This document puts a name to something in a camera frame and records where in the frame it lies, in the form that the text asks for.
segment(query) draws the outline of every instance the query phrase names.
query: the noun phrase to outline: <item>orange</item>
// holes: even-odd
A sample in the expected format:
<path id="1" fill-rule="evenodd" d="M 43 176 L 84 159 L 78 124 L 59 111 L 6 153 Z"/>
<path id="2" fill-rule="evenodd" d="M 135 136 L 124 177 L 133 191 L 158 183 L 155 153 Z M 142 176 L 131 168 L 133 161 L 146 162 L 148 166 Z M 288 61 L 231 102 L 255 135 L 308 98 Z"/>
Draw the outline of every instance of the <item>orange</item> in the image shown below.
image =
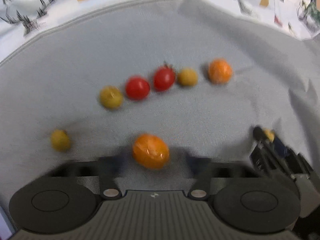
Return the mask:
<path id="1" fill-rule="evenodd" d="M 223 58 L 217 58 L 209 64 L 208 76 L 214 84 L 228 83 L 232 72 L 231 66 Z"/>
<path id="2" fill-rule="evenodd" d="M 159 170 L 169 161 L 169 148 L 163 140 L 152 134 L 142 134 L 133 144 L 133 158 L 140 165 Z"/>

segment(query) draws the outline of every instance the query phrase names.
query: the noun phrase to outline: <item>black circular disc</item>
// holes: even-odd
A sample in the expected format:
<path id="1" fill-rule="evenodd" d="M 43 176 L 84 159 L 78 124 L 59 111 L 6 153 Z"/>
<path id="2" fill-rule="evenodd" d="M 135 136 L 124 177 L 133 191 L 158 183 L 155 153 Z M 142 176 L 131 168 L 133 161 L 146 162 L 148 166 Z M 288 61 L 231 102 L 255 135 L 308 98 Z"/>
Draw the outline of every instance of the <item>black circular disc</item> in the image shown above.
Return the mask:
<path id="1" fill-rule="evenodd" d="M 222 220 L 250 233 L 279 232 L 300 214 L 299 198 L 270 179 L 230 184 L 215 195 L 212 205 Z"/>
<path id="2" fill-rule="evenodd" d="M 41 233 L 62 233 L 85 223 L 96 208 L 94 194 L 70 178 L 41 178 L 18 190 L 9 211 L 21 228 Z"/>

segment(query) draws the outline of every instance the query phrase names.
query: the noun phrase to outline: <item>orange fruit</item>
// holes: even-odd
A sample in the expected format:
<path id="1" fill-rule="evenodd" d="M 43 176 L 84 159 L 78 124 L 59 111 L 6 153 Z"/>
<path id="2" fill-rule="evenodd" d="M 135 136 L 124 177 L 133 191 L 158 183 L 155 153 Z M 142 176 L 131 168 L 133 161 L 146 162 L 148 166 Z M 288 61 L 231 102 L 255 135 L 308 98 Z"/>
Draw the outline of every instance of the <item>orange fruit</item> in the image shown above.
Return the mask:
<path id="1" fill-rule="evenodd" d="M 170 158 L 169 148 L 163 140 L 152 134 L 142 134 L 133 144 L 133 158 L 140 165 L 152 169 L 161 169 Z"/>
<path id="2" fill-rule="evenodd" d="M 228 83 L 232 76 L 232 68 L 223 58 L 217 58 L 209 64 L 208 76 L 214 84 Z"/>

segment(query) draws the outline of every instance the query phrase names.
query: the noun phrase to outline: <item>gray tablecloth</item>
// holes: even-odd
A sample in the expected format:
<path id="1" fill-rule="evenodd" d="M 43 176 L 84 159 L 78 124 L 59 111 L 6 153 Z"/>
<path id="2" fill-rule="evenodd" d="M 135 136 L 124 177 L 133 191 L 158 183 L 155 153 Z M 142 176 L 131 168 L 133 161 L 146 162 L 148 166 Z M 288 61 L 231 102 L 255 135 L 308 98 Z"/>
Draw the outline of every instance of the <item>gray tablecloth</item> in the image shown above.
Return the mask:
<path id="1" fill-rule="evenodd" d="M 224 57 L 234 69 L 228 85 L 210 84 L 208 62 Z M 152 92 L 122 109 L 97 102 L 105 85 L 123 87 L 131 75 L 150 77 L 162 62 L 199 73 L 192 89 Z M 171 147 L 173 162 L 149 172 L 130 158 L 124 189 L 187 187 L 177 147 L 220 161 L 247 160 L 251 127 L 274 129 L 319 171 L 320 47 L 262 25 L 235 19 L 201 0 L 145 0 L 105 8 L 41 34 L 1 63 L 0 197 L 12 194 L 68 159 L 92 160 L 130 145 L 142 133 Z M 50 147 L 65 129 L 66 154 Z"/>

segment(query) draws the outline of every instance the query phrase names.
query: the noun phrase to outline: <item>red tomato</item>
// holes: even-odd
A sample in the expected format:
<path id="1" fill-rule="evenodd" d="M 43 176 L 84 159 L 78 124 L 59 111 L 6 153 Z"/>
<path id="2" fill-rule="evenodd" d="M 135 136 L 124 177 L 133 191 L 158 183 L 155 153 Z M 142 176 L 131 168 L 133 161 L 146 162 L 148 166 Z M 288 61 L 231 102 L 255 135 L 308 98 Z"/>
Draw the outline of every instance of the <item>red tomato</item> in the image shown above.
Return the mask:
<path id="1" fill-rule="evenodd" d="M 150 85 L 147 80 L 140 76 L 133 76 L 128 79 L 125 85 L 125 92 L 128 98 L 132 100 L 142 100 L 146 98 L 150 92 Z"/>
<path id="2" fill-rule="evenodd" d="M 153 77 L 153 86 L 155 90 L 161 92 L 169 89 L 176 79 L 176 73 L 171 66 L 165 64 L 159 67 Z"/>

